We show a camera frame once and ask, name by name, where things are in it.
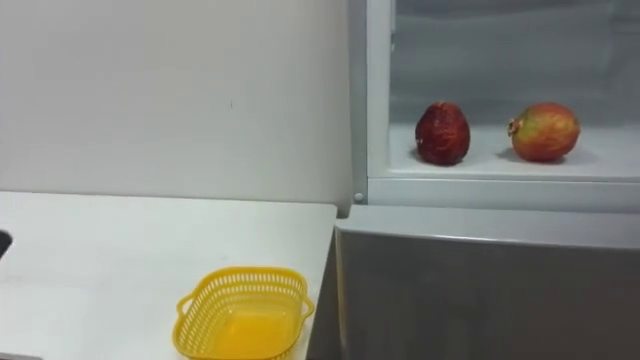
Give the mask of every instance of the pomegranate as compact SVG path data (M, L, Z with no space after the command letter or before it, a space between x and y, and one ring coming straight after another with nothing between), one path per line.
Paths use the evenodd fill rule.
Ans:
M560 104L540 103L528 107L508 126L513 150L531 162L554 162L568 154L580 135L573 112Z
M462 110L450 102L430 105L416 125L416 145L422 160L449 166L469 151L471 134Z

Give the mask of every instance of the white countertop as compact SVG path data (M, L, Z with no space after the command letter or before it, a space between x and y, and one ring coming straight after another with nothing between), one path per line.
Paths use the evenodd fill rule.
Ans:
M0 260L0 353L180 359L175 305L221 267L295 269L317 303L335 219L333 205L0 192L14 237Z

